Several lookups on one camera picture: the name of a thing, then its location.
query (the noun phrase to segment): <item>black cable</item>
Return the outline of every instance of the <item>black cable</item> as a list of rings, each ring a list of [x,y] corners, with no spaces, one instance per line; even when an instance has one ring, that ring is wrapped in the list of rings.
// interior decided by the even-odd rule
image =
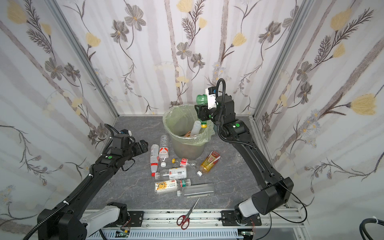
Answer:
[[[217,84],[216,84],[216,97],[217,97],[217,92],[218,92],[218,87],[220,86],[220,83],[222,83],[222,85],[223,85],[223,90],[222,90],[222,100],[221,100],[221,105],[220,105],[220,110],[219,110],[219,113],[218,113],[218,120],[220,121],[220,125],[217,125],[217,135],[219,136],[219,138],[222,140],[222,141],[224,141],[224,142],[228,142],[228,143],[233,143],[233,144],[244,144],[244,145],[246,145],[246,146],[249,146],[249,147],[252,147],[253,149],[255,149],[258,153],[259,153],[259,155],[261,155],[262,153],[259,151],[259,149],[257,148],[257,147],[255,147],[255,146],[253,146],[252,144],[249,144],[249,143],[247,143],[247,142],[243,142],[243,141],[233,141],[233,140],[227,140],[227,139],[225,139],[224,137],[223,137],[223,135],[221,134],[221,130],[220,130],[220,128],[222,128],[222,121],[221,121],[221,115],[222,115],[222,113],[223,113],[223,110],[224,110],[224,95],[225,95],[225,81],[224,81],[224,79],[223,78],[221,78],[221,79],[219,79],[218,81],[217,81]],[[307,219],[307,217],[308,217],[308,213],[307,213],[307,208],[305,207],[305,205],[304,205],[304,203],[295,195],[295,194],[293,194],[288,188],[286,188],[283,184],[281,184],[280,183],[280,181],[278,181],[275,177],[274,177],[274,175],[271,173],[271,171],[268,169],[268,171],[269,171],[269,173],[270,173],[270,175],[283,187],[283,188],[285,188],[287,191],[289,191],[293,196],[295,196],[296,198],[297,198],[297,200],[299,200],[299,202],[303,205],[303,207],[304,207],[304,210],[305,210],[305,218],[304,218],[304,220],[303,221],[300,221],[300,222],[293,222],[293,221],[291,221],[291,220],[288,220],[288,219],[286,219],[286,218],[284,218],[284,217],[282,217],[282,216],[280,216],[279,214],[277,214],[277,213],[275,213],[274,211],[272,211],[273,213],[275,213],[276,215],[278,215],[279,217],[281,217],[282,219],[284,219],[284,220],[287,220],[288,222],[291,222],[291,223],[303,223],[306,219]]]
[[[380,220],[380,219],[375,219],[375,218],[367,218],[361,222],[361,224],[359,226],[359,231],[360,231],[361,237],[363,238],[363,240],[366,240],[366,238],[364,236],[364,234],[365,234],[369,240],[373,240],[373,238],[368,234],[368,232],[365,228],[365,225],[367,223],[377,223],[377,224],[384,226],[384,221]]]
[[[125,169],[125,170],[124,170],[123,167],[121,167],[121,170],[123,170],[124,172],[126,172],[126,171],[128,171],[128,170],[135,164],[135,162],[136,162],[135,159],[131,158],[130,160],[133,160],[132,165],[131,165],[129,168]]]
[[[111,133],[111,136],[110,136],[110,139],[109,139],[109,142],[107,143],[107,145],[105,145],[104,149],[103,149],[103,154],[106,154],[107,153],[107,148],[111,145],[112,141],[113,141],[113,130],[111,128],[111,125],[109,124],[106,124],[104,123],[104,126],[109,130],[109,132]]]
[[[100,236],[101,236],[101,238],[102,238],[103,240],[108,240],[108,239],[105,237],[105,235],[104,235],[104,233],[102,232],[101,229],[99,229],[99,233],[100,233]]]
[[[86,180],[84,181],[84,184],[79,188],[79,190],[77,190],[77,192],[72,195],[71,198],[69,198],[68,200],[65,200],[65,202],[63,201],[63,203],[58,207],[56,208],[53,212],[51,212],[50,215],[48,215],[45,219],[43,219],[42,221],[40,221],[39,223],[36,224],[36,226],[34,226],[26,235],[25,237],[23,238],[23,240],[28,240],[30,237],[32,237],[32,235],[41,227],[41,225],[43,225],[43,223],[45,223],[48,219],[50,219],[51,217],[55,216],[59,211],[63,210],[66,206],[69,206],[71,204],[71,202],[76,199],[80,193],[82,191],[84,191],[84,189],[89,185],[89,183],[91,182],[92,178],[93,178],[93,165],[92,164],[90,167],[89,167],[89,174],[88,177],[86,178]]]
[[[259,239],[262,239],[263,237],[265,237],[265,236],[267,236],[267,235],[268,235],[269,231],[270,231],[270,230],[271,230],[271,228],[272,228],[272,216],[271,216],[271,213],[269,213],[269,219],[271,220],[271,225],[269,225],[269,229],[268,229],[268,232],[266,232],[266,234],[264,234],[264,236],[262,236],[262,237],[259,237],[259,238],[257,238],[257,239],[252,239],[252,240],[259,240]]]

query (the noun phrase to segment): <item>crushed plastic bottle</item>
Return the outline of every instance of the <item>crushed plastic bottle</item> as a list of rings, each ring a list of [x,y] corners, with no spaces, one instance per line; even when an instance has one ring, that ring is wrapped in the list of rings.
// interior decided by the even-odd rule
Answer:
[[[187,178],[187,169],[185,167],[163,169],[160,172],[155,173],[156,180],[185,179],[185,178]]]
[[[180,161],[176,159],[172,159],[172,163],[180,164],[180,167],[190,167],[190,168],[196,168],[197,161],[195,160],[188,160],[186,158],[182,158]]]
[[[176,192],[177,190],[181,190],[183,187],[190,185],[190,179],[172,179],[167,181],[155,182],[155,193]]]
[[[151,146],[151,156],[149,157],[149,163],[151,164],[151,172],[152,177],[155,176],[155,172],[157,171],[157,166],[159,164],[159,145],[153,144]]]
[[[168,137],[167,135],[162,135],[160,137],[160,149],[159,149],[159,158],[161,160],[161,167],[165,167],[167,164],[165,160],[169,157],[168,155]]]

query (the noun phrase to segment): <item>juice bottle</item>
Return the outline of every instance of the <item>juice bottle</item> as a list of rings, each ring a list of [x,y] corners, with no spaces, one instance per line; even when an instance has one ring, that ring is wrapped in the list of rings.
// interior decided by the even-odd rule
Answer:
[[[201,177],[203,173],[207,173],[211,170],[211,168],[218,163],[220,159],[220,154],[215,151],[212,151],[208,157],[204,160],[204,162],[200,165],[200,171],[197,172],[197,175]]]
[[[177,190],[181,190],[183,187],[190,185],[190,179],[172,179],[167,181],[155,182],[155,193],[176,192]]]

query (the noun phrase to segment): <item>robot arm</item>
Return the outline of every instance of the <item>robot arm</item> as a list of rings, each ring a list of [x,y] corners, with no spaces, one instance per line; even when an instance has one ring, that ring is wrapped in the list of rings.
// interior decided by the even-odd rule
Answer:
[[[223,91],[222,95],[218,97],[220,82],[223,84]],[[285,204],[290,197],[289,191],[292,191],[293,182],[289,177],[283,178],[273,168],[257,147],[245,123],[236,119],[234,101],[231,96],[225,94],[225,81],[220,79],[216,87],[210,87],[206,92],[208,93],[208,104],[195,105],[199,119],[211,120],[216,124],[219,137],[223,141],[231,143],[239,151],[260,188],[260,192],[235,206],[237,221],[239,223],[248,222],[254,214],[265,215]],[[213,99],[216,100],[216,108],[211,107]]]

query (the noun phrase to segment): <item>clear plastic bottle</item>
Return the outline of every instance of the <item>clear plastic bottle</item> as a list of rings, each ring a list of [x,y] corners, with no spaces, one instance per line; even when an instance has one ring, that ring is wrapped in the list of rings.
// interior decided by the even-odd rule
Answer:
[[[177,196],[193,198],[193,197],[208,197],[215,194],[214,185],[212,183],[199,184],[183,187],[182,190],[177,191]]]
[[[183,187],[190,185],[190,179],[172,179],[167,181],[155,182],[155,193],[176,192],[177,190],[181,190]]]
[[[157,166],[159,164],[159,159],[157,158],[158,156],[159,156],[159,145],[153,144],[151,146],[151,156],[149,157],[149,163],[151,164],[152,177],[155,176],[155,172],[157,171]]]
[[[196,169],[197,161],[195,160],[188,160],[186,158],[182,158],[181,161],[172,159],[172,163],[180,164],[180,167],[189,167]]]
[[[197,172],[197,175],[201,177],[203,173],[207,173],[213,168],[213,166],[218,163],[220,159],[220,154],[215,151],[212,151],[204,162],[200,165],[200,171]]]
[[[185,167],[177,167],[171,169],[163,169],[155,173],[156,180],[185,179],[187,178],[187,169]]]
[[[194,137],[199,134],[201,129],[201,123],[200,120],[196,120],[195,123],[193,124],[193,128],[191,130],[190,137]]]
[[[161,167],[165,167],[167,164],[165,163],[166,158],[168,158],[168,137],[167,135],[162,135],[160,137],[160,149],[159,149],[159,158],[161,160]]]

